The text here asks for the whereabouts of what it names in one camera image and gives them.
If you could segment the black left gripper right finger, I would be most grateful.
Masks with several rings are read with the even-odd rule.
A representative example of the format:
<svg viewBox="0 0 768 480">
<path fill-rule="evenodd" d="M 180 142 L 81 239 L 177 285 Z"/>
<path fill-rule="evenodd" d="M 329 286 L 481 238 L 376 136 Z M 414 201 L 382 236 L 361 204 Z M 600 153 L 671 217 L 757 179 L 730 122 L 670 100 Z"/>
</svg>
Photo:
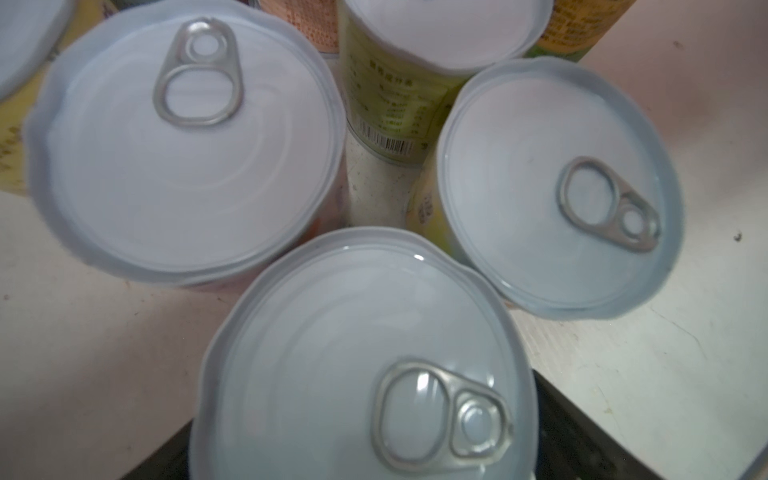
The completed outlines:
<svg viewBox="0 0 768 480">
<path fill-rule="evenodd" d="M 536 479 L 661 479 L 538 371 L 533 375 L 539 409 Z"/>
</svg>

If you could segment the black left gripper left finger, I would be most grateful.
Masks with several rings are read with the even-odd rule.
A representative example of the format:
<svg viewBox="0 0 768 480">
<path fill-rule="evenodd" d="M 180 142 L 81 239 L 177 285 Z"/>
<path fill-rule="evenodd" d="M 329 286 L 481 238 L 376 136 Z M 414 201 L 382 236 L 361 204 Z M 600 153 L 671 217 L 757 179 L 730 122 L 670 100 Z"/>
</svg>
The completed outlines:
<svg viewBox="0 0 768 480">
<path fill-rule="evenodd" d="M 190 420 L 154 453 L 122 477 L 122 480 L 189 480 Z"/>
</svg>

